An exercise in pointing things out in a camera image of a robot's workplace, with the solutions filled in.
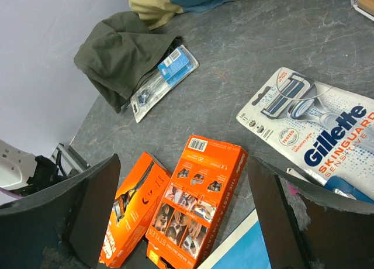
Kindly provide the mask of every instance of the blue label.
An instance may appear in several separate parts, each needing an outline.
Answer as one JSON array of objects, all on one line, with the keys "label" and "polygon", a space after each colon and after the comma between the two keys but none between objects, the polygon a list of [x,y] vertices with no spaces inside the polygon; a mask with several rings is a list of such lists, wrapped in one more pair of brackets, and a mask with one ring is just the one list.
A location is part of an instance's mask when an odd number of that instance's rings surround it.
[{"label": "blue label", "polygon": [[178,47],[158,65],[158,69],[169,86],[173,87],[193,69],[193,65],[181,48]]},{"label": "blue label", "polygon": [[339,189],[343,193],[351,194],[354,198],[359,201],[364,201],[368,203],[374,203],[368,196],[362,193],[359,189],[356,189],[352,184],[348,183],[340,177],[333,176],[325,184],[324,188],[334,192],[334,189]]},{"label": "blue label", "polygon": [[213,269],[271,269],[259,221],[213,266]]}]

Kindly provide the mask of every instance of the clear plastic packaging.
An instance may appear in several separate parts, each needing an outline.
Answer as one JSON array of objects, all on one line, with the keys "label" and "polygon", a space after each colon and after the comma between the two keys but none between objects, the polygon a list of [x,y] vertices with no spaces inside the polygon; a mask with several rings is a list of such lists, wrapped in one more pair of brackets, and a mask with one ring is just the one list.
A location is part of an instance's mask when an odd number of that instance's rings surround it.
[{"label": "clear plastic packaging", "polygon": [[139,123],[146,114],[155,106],[173,87],[178,85],[184,78],[195,70],[199,63],[194,56],[186,49],[184,45],[180,45],[183,54],[187,56],[189,63],[182,77],[172,86],[164,80],[161,73],[157,71],[152,77],[131,97],[131,107],[133,108],[135,120]]}]

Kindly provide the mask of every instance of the orange box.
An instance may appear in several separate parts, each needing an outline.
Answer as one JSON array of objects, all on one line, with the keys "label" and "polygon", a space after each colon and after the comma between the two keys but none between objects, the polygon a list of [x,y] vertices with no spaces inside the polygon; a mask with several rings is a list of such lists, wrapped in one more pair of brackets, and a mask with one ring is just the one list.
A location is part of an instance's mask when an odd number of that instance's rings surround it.
[{"label": "orange box", "polygon": [[144,152],[117,190],[99,262],[119,268],[151,224],[171,172]]},{"label": "orange box", "polygon": [[190,137],[146,233],[158,268],[196,268],[208,257],[247,156],[240,146]]}]

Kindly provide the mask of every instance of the gray table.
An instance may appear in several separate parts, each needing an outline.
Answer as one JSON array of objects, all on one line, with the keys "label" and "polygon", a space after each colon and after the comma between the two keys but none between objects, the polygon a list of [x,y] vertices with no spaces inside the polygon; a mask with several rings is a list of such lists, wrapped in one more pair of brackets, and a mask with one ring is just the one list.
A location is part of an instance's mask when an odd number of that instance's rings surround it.
[{"label": "gray table", "polygon": [[[182,35],[200,67],[139,124],[131,109],[117,115],[99,97],[72,144],[91,164],[117,153],[121,180],[143,151],[173,171],[191,134],[239,144],[287,167],[285,158],[236,121],[281,66],[374,98],[374,23],[349,0],[241,0],[178,15],[157,32]],[[245,170],[215,246],[253,208]]]}]

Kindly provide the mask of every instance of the folded garment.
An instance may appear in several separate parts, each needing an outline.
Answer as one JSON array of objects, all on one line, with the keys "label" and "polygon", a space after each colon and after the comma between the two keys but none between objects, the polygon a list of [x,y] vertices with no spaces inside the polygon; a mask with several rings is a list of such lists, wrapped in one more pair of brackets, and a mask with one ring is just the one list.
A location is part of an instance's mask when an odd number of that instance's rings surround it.
[{"label": "folded garment", "polygon": [[176,35],[151,34],[134,12],[116,13],[94,27],[74,63],[119,113],[181,41]]}]

